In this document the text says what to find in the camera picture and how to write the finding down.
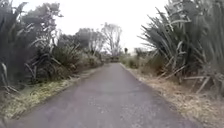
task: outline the paved path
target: paved path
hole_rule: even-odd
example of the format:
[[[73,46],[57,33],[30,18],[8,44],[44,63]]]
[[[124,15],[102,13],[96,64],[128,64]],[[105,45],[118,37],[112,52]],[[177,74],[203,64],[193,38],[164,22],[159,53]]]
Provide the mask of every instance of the paved path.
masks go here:
[[[169,106],[120,64],[110,64],[9,128],[199,128]]]

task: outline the palm-like plant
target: palm-like plant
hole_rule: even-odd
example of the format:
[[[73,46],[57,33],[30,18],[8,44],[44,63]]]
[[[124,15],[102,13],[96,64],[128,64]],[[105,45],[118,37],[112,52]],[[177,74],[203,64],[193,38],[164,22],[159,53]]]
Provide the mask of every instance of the palm-like plant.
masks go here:
[[[200,44],[202,26],[200,18],[189,20],[180,16],[174,19],[173,12],[170,12],[172,9],[169,8],[166,7],[167,14],[170,14],[168,17],[159,10],[159,18],[149,17],[151,23],[147,27],[143,26],[144,39],[166,60],[166,73],[181,77],[196,71],[203,62]]]

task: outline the sky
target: sky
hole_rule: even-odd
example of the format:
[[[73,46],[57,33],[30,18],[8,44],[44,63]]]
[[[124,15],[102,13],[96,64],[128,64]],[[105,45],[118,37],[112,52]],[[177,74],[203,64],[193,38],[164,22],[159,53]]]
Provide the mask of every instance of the sky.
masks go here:
[[[164,11],[168,0],[14,0],[17,6],[28,2],[24,10],[33,10],[44,2],[60,3],[61,14],[56,20],[57,26],[65,34],[75,34],[80,28],[101,28],[112,23],[122,28],[121,45],[133,51],[135,47],[144,47],[141,25],[146,25],[149,16],[156,16],[156,7]]]

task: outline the tree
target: tree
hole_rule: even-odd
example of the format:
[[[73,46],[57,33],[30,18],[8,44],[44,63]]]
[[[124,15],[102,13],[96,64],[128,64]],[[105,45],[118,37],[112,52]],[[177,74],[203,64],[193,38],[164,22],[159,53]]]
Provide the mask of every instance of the tree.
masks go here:
[[[127,54],[128,53],[128,48],[124,48],[124,52],[125,52],[125,54]]]
[[[55,38],[56,34],[55,17],[62,17],[59,8],[59,3],[44,3],[24,15],[21,18],[23,27],[29,26],[30,28],[26,39],[30,42],[39,39],[39,45],[48,45],[54,41],[52,39]]]
[[[120,37],[122,30],[119,26],[115,24],[104,24],[102,28],[102,33],[106,38],[106,50],[110,52],[110,54],[114,56],[118,56],[121,52],[120,46]]]
[[[104,43],[105,37],[99,32],[91,28],[82,28],[74,36],[74,43],[78,45],[80,49],[86,49],[92,54],[96,51],[101,51]]]

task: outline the foliage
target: foliage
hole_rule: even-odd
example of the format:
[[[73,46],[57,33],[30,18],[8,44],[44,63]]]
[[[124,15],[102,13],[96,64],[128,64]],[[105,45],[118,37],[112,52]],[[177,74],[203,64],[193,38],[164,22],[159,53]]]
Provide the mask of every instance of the foliage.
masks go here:
[[[224,94],[223,10],[222,0],[170,2],[166,14],[158,10],[159,17],[149,17],[151,22],[143,26],[145,45],[156,50],[149,60],[160,56],[168,77],[205,76],[199,90],[212,79]]]

